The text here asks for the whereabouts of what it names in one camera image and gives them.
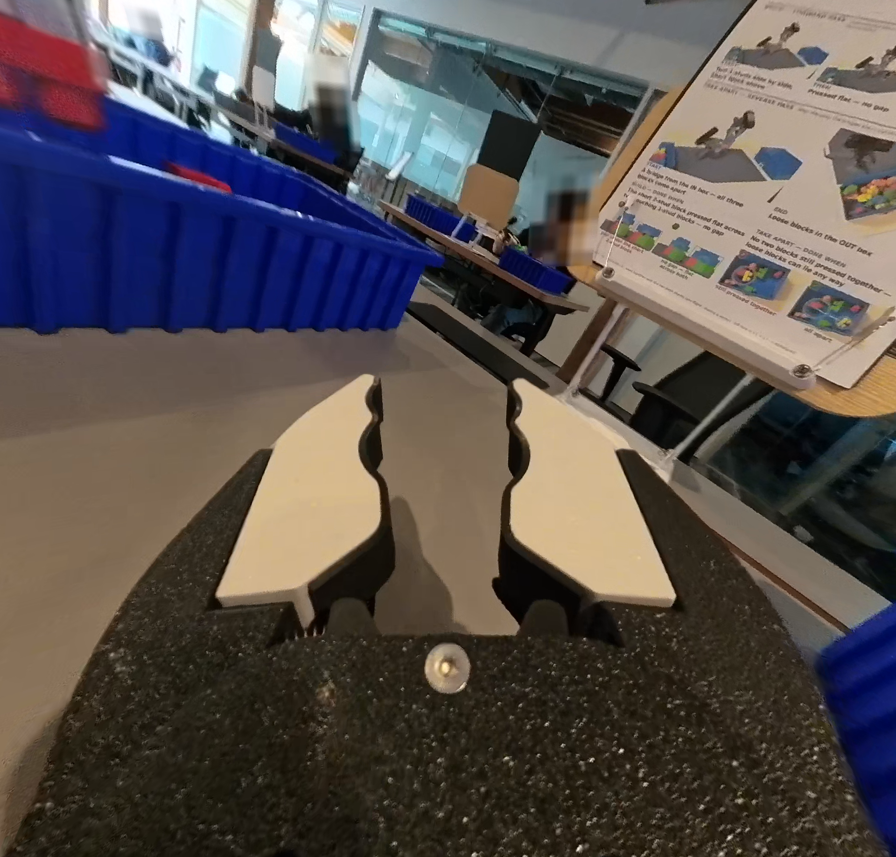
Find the black panel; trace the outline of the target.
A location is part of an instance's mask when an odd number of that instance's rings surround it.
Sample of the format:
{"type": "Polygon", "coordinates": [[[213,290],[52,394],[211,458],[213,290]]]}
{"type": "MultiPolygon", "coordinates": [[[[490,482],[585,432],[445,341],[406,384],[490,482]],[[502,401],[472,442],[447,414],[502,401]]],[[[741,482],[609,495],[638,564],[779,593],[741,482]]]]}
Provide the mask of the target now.
{"type": "Polygon", "coordinates": [[[519,182],[540,133],[536,122],[492,111],[476,164],[519,182]]]}

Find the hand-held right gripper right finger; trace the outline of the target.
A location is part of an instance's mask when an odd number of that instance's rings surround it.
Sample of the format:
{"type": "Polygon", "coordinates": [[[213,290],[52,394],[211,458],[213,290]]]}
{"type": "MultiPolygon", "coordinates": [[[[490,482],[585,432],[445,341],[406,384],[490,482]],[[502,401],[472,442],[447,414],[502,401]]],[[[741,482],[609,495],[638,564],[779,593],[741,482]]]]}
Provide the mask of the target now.
{"type": "Polygon", "coordinates": [[[666,611],[678,596],[627,471],[654,470],[611,428],[525,379],[507,386],[510,481],[502,495],[496,595],[522,622],[538,603],[568,629],[607,606],[666,611]]]}

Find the printed instruction poster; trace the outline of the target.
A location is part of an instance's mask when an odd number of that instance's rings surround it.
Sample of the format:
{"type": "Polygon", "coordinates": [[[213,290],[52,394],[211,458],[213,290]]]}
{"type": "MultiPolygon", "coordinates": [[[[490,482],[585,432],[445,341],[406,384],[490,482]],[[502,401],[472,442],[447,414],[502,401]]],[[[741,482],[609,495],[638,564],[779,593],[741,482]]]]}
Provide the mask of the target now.
{"type": "Polygon", "coordinates": [[[780,386],[894,342],[895,0],[755,0],[599,213],[600,285],[780,386]]]}

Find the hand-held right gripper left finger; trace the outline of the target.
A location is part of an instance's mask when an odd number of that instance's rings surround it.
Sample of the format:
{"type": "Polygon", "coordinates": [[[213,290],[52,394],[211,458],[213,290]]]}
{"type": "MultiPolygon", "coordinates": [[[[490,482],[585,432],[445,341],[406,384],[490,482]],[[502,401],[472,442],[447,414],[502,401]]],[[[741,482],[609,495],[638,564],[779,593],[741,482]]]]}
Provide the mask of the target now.
{"type": "Polygon", "coordinates": [[[289,604],[301,629],[375,629],[396,564],[381,426],[364,374],[275,441],[215,592],[222,608],[289,604]]]}

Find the cardboard panel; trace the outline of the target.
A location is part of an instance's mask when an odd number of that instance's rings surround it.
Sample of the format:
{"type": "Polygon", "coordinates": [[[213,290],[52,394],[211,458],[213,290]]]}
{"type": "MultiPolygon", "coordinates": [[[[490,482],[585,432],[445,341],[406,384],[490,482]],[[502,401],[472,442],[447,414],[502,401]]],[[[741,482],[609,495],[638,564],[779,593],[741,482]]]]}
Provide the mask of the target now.
{"type": "Polygon", "coordinates": [[[472,216],[487,228],[506,227],[519,195],[520,183],[502,172],[479,163],[466,171],[456,206],[464,216],[472,216]]]}

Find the blue plastic bin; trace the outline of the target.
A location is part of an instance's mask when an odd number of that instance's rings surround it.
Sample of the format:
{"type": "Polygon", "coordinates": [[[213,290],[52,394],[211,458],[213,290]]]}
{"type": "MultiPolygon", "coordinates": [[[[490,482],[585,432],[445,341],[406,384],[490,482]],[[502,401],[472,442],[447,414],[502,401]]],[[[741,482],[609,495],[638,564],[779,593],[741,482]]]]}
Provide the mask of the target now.
{"type": "Polygon", "coordinates": [[[290,149],[316,159],[317,161],[336,165],[339,151],[327,142],[319,141],[311,135],[275,121],[273,133],[275,140],[290,149]]]}
{"type": "Polygon", "coordinates": [[[498,266],[521,281],[553,295],[566,295],[576,284],[565,268],[550,266],[512,246],[503,251],[498,266]]]}
{"type": "Polygon", "coordinates": [[[815,672],[860,800],[895,854],[895,604],[826,646],[815,672]]]}
{"type": "Polygon", "coordinates": [[[418,195],[407,196],[404,212],[434,232],[462,242],[469,243],[476,236],[476,225],[466,217],[432,204],[418,195]]]}
{"type": "Polygon", "coordinates": [[[97,132],[2,117],[1,229],[2,328],[39,334],[388,331],[443,262],[306,174],[115,100],[97,132]]]}

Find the brown background table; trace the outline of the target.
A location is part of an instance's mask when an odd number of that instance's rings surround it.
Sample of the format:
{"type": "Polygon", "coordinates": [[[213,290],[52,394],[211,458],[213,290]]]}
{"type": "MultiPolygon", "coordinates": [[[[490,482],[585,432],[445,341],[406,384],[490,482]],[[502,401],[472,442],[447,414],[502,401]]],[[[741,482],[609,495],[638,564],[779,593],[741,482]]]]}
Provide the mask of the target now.
{"type": "Polygon", "coordinates": [[[409,225],[411,229],[423,235],[426,239],[431,239],[433,242],[443,246],[447,253],[456,258],[462,258],[463,260],[472,263],[483,272],[507,282],[518,291],[527,294],[535,302],[544,307],[550,307],[550,311],[554,314],[568,315],[573,312],[588,311],[587,306],[576,303],[566,296],[543,291],[531,283],[522,280],[507,269],[500,267],[498,261],[494,258],[488,258],[487,255],[477,251],[474,246],[429,228],[427,225],[422,224],[420,221],[409,216],[396,205],[383,200],[378,200],[377,203],[384,211],[385,217],[390,217],[393,220],[399,220],[402,223],[409,225]]]}

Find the clear acrylic sign holder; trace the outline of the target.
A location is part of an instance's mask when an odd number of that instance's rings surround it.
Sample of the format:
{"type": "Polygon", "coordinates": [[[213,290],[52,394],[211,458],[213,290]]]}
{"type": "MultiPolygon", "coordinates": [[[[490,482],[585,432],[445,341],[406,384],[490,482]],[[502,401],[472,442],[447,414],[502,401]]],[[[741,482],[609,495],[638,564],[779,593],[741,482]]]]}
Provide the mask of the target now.
{"type": "MultiPolygon", "coordinates": [[[[598,187],[589,194],[580,220],[571,225],[576,230],[576,234],[570,236],[572,240],[585,242],[588,239],[587,230],[599,222],[599,213],[611,191],[611,188],[598,187]]],[[[608,341],[628,310],[626,305],[616,302],[609,296],[604,297],[604,302],[596,316],[588,323],[585,332],[557,373],[558,378],[566,382],[564,393],[572,396],[578,394],[569,389],[574,373],[595,349],[595,345],[608,341]]],[[[754,404],[754,402],[746,401],[747,396],[758,395],[763,399],[773,391],[773,386],[745,372],[745,377],[741,382],[722,398],[685,439],[681,440],[674,448],[660,449],[661,452],[671,461],[676,460],[682,464],[689,464],[698,448],[710,437],[711,433],[754,404]]],[[[819,380],[813,387],[792,392],[791,395],[814,410],[844,417],[880,418],[893,414],[895,410],[895,358],[894,356],[879,358],[876,364],[851,389],[840,388],[830,382],[819,380]]]]}

